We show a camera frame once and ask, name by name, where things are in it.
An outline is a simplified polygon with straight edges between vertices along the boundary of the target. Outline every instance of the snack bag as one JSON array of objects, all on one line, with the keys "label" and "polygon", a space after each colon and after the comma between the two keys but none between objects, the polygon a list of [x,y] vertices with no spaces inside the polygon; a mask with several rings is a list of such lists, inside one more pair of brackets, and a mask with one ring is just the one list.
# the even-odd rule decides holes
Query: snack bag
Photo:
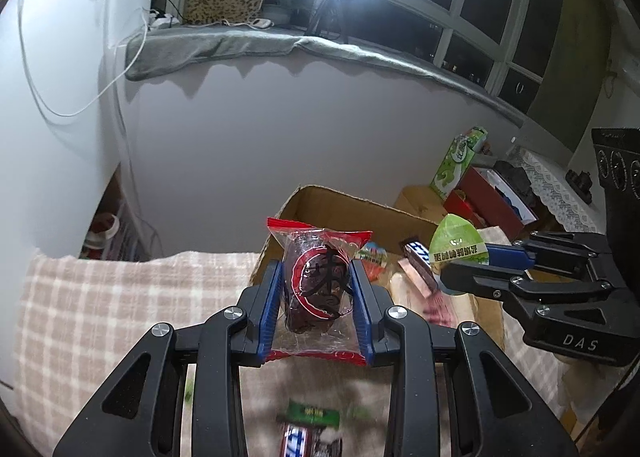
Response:
[{"label": "snack bag", "polygon": [[433,234],[429,261],[435,275],[452,260],[489,263],[489,252],[482,237],[469,221],[449,213]]},{"label": "snack bag", "polygon": [[366,243],[363,249],[358,251],[353,258],[362,261],[370,282],[378,280],[380,274],[385,270],[388,260],[386,249],[378,246],[375,242]]},{"label": "snack bag", "polygon": [[487,132],[482,127],[473,127],[464,134],[455,137],[451,142],[430,188],[444,201],[453,192],[466,169],[471,165],[473,156],[480,152],[486,141]]},{"label": "snack bag", "polygon": [[270,218],[267,227],[284,249],[282,309],[270,359],[289,355],[364,363],[351,317],[349,262],[371,231],[346,233]]}]

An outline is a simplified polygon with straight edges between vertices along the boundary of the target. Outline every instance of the tripod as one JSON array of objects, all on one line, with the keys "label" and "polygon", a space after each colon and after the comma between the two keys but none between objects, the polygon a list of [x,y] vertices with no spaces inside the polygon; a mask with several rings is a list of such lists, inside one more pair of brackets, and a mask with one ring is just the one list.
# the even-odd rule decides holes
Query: tripod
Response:
[{"label": "tripod", "polygon": [[349,37],[347,35],[347,27],[344,20],[344,12],[342,10],[342,1],[341,0],[322,0],[318,9],[311,17],[311,21],[309,22],[308,28],[306,28],[305,36],[320,36],[322,32],[322,27],[319,27],[320,22],[323,17],[328,17],[331,15],[331,10],[335,9],[335,13],[338,18],[338,25],[340,26],[340,35],[338,38],[342,39],[343,44],[349,43]]}]

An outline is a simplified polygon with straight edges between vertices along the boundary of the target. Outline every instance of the green round package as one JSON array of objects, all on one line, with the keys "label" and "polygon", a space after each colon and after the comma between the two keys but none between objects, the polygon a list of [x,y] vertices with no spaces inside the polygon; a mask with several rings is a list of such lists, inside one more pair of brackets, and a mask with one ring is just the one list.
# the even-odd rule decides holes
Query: green round package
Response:
[{"label": "green round package", "polygon": [[489,253],[478,230],[462,217],[447,214],[433,234],[429,263],[436,275],[452,260],[489,263]]}]

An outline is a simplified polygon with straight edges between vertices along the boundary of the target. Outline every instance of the checkered fabric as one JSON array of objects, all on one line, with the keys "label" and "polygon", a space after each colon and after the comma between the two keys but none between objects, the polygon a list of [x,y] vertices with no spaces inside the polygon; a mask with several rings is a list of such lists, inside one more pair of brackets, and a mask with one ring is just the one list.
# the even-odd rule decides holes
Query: checkered fabric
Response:
[{"label": "checkered fabric", "polygon": [[[497,226],[478,231],[486,243],[511,245],[507,236]],[[504,353],[538,391],[553,413],[560,417],[564,407],[559,402],[559,380],[564,363],[558,361],[550,352],[525,345],[522,342],[524,329],[504,311],[502,311],[502,322]]]},{"label": "checkered fabric", "polygon": [[[44,456],[52,454],[84,404],[152,325],[194,325],[235,304],[257,259],[255,253],[182,253],[131,263],[36,255],[20,302],[15,346],[17,417],[34,446]],[[249,455],[276,455],[282,436],[276,414],[293,399],[368,412],[368,419],[344,420],[345,455],[381,456],[391,376],[391,369],[315,358],[241,369]],[[185,405],[183,456],[191,454],[190,418]]]}]

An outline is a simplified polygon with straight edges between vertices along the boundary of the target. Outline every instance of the white wall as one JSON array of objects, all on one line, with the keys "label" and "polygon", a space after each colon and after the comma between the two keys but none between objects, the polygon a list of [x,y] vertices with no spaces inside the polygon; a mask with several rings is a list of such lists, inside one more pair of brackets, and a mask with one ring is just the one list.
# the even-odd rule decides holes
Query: white wall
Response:
[{"label": "white wall", "polygon": [[430,182],[455,135],[485,126],[500,154],[517,131],[434,82],[303,52],[125,85],[142,213],[167,255],[260,250],[266,218],[303,184],[392,204]]},{"label": "white wall", "polygon": [[558,138],[531,118],[526,118],[516,141],[517,145],[532,152],[542,154],[555,161],[559,166],[567,166],[573,152],[565,147]]},{"label": "white wall", "polygon": [[[64,114],[82,108],[106,83],[104,0],[25,0],[23,15],[28,65],[47,105]],[[17,304],[30,257],[36,247],[55,257],[78,255],[117,153],[111,118],[98,104],[74,118],[43,110],[46,121],[38,112],[22,63],[17,0],[0,14],[0,43],[0,379],[12,384]]]}]

